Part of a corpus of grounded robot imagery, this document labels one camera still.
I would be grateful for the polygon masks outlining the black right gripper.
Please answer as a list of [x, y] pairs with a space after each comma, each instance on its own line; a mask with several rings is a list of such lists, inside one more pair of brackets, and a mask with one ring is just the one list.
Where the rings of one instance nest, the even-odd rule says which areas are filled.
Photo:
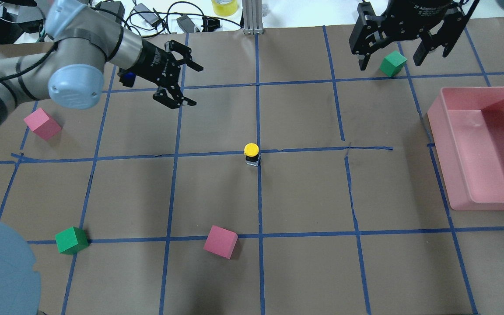
[[468, 22], [462, 4], [451, 0], [390, 0], [383, 15], [377, 15], [370, 2], [359, 2], [349, 45], [360, 70], [366, 70], [371, 55], [383, 44], [417, 38], [421, 42], [413, 56], [416, 66], [440, 46], [444, 48], [442, 56], [447, 57]]

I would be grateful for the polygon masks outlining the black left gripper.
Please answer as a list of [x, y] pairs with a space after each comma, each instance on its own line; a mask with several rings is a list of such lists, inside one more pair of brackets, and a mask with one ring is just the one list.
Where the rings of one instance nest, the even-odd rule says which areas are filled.
[[[174, 54], [180, 54], [181, 59], [176, 59]], [[140, 56], [135, 64], [128, 69], [119, 69], [119, 81], [123, 86], [132, 88], [136, 77], [141, 77], [158, 86], [154, 93], [154, 100], [169, 109], [179, 109], [182, 106], [196, 106], [197, 102], [183, 95], [178, 79], [182, 65], [187, 65], [196, 72], [201, 72], [204, 67], [194, 62], [190, 47], [169, 40], [164, 44], [164, 49], [143, 42]]]

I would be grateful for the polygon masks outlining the green cube near right arm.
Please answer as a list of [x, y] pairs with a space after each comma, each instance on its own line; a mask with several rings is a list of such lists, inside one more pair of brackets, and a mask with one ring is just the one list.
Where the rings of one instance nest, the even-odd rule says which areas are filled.
[[383, 58], [379, 69], [384, 75], [388, 77], [394, 77], [401, 71], [406, 62], [407, 59], [404, 57], [404, 55], [396, 50]]

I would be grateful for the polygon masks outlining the pink cube near left arm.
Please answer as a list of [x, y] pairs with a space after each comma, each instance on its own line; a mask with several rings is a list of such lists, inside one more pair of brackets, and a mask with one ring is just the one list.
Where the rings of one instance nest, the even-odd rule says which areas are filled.
[[30, 131], [45, 141], [62, 131], [62, 126], [42, 108], [37, 108], [23, 120]]

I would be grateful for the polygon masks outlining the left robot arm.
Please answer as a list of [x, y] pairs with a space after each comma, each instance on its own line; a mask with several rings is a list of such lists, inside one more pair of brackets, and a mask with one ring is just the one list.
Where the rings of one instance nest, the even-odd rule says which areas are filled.
[[[46, 16], [52, 38], [44, 54], [0, 59], [0, 126], [22, 103], [50, 98], [70, 109], [99, 101], [104, 66], [111, 63], [158, 87], [154, 100], [170, 109], [194, 106], [179, 86], [182, 66], [200, 72], [192, 50], [170, 40], [164, 48], [148, 42], [77, 0], [55, 0]], [[26, 240], [0, 222], [0, 315], [36, 315], [41, 277]]]

